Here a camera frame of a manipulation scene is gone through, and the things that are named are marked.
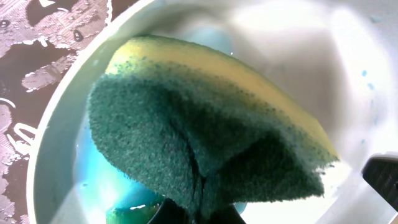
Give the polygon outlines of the green yellow sponge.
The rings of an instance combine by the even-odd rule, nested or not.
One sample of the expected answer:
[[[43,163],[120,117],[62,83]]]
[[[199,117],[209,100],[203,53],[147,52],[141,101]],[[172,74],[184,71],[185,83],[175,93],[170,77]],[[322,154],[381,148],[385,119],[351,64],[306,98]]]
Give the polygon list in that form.
[[[90,91],[88,121],[112,166],[192,218],[321,196],[322,169],[338,159],[320,123],[260,73],[155,35],[115,51]]]

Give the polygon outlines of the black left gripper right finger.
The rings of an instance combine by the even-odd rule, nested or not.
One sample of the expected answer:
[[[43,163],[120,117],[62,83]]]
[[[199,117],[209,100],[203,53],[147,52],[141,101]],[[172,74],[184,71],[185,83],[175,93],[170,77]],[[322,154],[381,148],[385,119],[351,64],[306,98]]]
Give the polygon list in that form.
[[[211,224],[246,224],[234,205],[228,205],[211,216]]]

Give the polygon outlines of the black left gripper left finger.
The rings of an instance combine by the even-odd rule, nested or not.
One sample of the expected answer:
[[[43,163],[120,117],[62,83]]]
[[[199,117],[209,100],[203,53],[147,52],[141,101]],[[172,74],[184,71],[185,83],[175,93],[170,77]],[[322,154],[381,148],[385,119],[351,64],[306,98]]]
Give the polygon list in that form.
[[[188,221],[186,210],[167,198],[147,224],[188,224]]]

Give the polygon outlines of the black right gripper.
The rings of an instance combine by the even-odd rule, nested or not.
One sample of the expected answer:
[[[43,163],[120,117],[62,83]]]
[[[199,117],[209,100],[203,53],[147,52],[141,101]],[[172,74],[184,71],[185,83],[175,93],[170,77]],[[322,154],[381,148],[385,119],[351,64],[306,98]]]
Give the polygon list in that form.
[[[362,169],[363,179],[397,211],[397,154],[375,154]]]

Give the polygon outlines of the white plate with streak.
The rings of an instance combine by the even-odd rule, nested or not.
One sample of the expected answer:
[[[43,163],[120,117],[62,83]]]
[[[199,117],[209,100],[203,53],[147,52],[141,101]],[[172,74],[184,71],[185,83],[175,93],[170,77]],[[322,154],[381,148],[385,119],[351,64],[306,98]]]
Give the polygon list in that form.
[[[198,42],[259,70],[314,115],[340,161],[325,194],[249,203],[247,223],[390,223],[396,211],[362,178],[375,154],[397,155],[396,1],[139,1],[101,31],[67,72],[39,124],[27,173],[32,223],[104,223],[134,182],[93,147],[93,82],[136,34]]]

